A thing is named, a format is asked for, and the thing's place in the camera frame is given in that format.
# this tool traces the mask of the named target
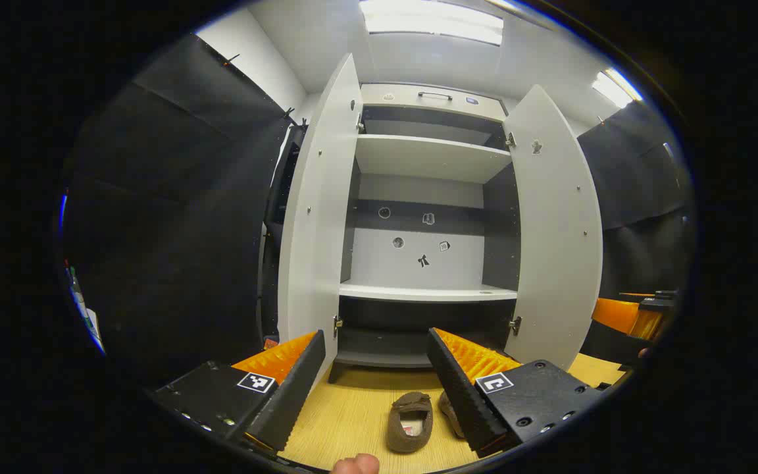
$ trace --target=open cabinet door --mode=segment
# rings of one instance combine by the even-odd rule
[[[329,78],[312,117],[291,181],[280,248],[280,341],[324,330],[326,357],[314,385],[338,353],[341,249],[349,181],[362,109],[352,55]]]
[[[520,204],[520,283],[505,351],[568,370],[584,343],[601,285],[601,213],[584,152],[535,85],[505,120]]]

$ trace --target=ceiling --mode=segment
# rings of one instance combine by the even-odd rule
[[[542,85],[563,114],[587,127],[619,108],[592,89],[609,60],[571,34],[546,30],[485,0],[451,0],[505,19],[501,46],[446,36],[368,35],[358,0],[264,0],[253,17],[307,93],[321,92],[345,54],[362,82],[442,85],[521,99]]]

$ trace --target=slipper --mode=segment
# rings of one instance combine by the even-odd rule
[[[440,399],[437,401],[437,407],[449,418],[449,423],[452,425],[452,431],[455,432],[455,436],[458,438],[464,438],[464,432],[461,431],[461,424],[458,423],[458,417],[455,415],[455,408],[452,408],[452,405],[450,405],[449,397],[446,396],[446,392],[440,394]]]
[[[388,414],[388,449],[413,453],[429,442],[432,429],[431,399],[412,391],[399,397]]]

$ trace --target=drawer handle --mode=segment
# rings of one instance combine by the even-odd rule
[[[418,97],[423,97],[423,94],[424,94],[424,93],[430,93],[430,94],[432,94],[432,95],[440,95],[440,96],[442,96],[442,97],[445,97],[445,98],[446,98],[446,100],[452,100],[452,96],[451,96],[451,95],[446,95],[445,93],[436,93],[436,92],[418,92],[418,93],[417,93],[417,96],[418,96]]]

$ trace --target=door hinge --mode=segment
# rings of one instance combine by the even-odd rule
[[[338,337],[338,328],[343,326],[343,321],[341,321],[341,316],[334,315],[332,317],[333,325],[332,325],[332,338],[335,339]]]
[[[508,322],[508,327],[514,331],[514,336],[520,334],[520,324],[522,324],[522,318],[520,318],[520,316],[515,317],[514,321]]]

